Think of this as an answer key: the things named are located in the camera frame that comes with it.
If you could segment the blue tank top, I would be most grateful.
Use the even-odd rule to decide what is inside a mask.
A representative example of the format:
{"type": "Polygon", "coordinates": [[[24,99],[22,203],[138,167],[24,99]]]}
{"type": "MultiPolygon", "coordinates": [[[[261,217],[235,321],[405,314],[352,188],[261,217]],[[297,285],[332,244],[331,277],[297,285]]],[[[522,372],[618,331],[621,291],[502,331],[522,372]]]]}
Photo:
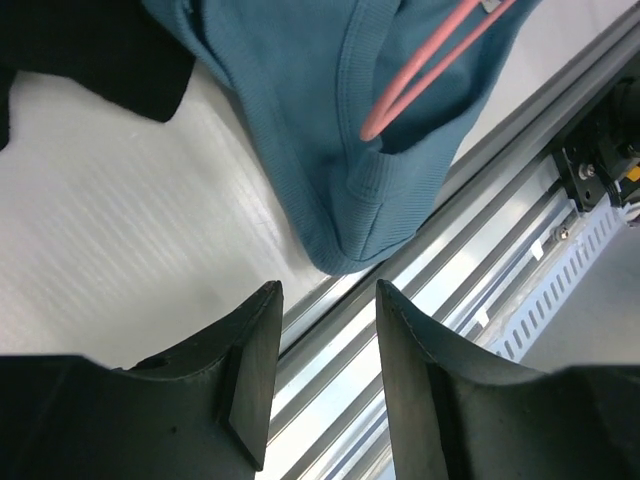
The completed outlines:
{"type": "Polygon", "coordinates": [[[145,9],[237,94],[273,189],[330,275],[388,258],[433,210],[532,1],[473,2],[416,75],[456,59],[372,139],[385,88],[455,13],[453,1],[148,1],[145,9]]]}

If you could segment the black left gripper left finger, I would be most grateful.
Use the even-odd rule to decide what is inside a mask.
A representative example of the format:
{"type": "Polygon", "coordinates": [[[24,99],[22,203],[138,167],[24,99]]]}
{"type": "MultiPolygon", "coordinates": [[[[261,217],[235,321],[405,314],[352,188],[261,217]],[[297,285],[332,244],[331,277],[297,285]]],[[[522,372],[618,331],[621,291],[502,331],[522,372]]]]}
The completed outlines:
{"type": "Polygon", "coordinates": [[[262,470],[283,320],[278,281],[133,368],[1,360],[5,479],[251,479],[262,470]]]}

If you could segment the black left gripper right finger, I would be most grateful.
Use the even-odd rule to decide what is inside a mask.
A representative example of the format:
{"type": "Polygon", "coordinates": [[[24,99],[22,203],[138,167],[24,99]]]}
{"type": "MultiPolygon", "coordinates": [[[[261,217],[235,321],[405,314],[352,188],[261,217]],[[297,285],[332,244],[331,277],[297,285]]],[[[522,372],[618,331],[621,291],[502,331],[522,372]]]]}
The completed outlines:
{"type": "Polygon", "coordinates": [[[376,329],[400,479],[635,479],[639,369],[543,373],[479,347],[376,287],[376,329]]]}

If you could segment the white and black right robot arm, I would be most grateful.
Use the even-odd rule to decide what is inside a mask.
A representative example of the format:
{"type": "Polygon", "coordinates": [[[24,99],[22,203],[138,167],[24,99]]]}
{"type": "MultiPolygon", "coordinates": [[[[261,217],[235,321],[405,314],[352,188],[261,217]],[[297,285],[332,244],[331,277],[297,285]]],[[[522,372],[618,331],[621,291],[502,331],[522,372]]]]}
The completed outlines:
{"type": "Polygon", "coordinates": [[[576,116],[555,140],[553,158],[580,212],[606,198],[639,202],[639,78],[627,76],[576,116]]]}

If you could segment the pink hanger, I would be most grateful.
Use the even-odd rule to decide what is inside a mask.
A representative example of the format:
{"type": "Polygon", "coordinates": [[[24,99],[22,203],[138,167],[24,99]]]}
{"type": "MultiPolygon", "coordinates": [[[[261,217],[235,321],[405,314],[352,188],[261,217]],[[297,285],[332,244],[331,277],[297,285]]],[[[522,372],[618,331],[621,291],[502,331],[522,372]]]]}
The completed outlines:
{"type": "Polygon", "coordinates": [[[362,141],[371,141],[382,133],[460,55],[505,14],[515,4],[515,1],[499,1],[498,5],[487,14],[471,33],[450,50],[430,71],[412,83],[414,77],[479,4],[481,4],[481,1],[460,1],[454,10],[439,24],[433,34],[418,47],[388,84],[366,117],[359,134],[362,141]]]}

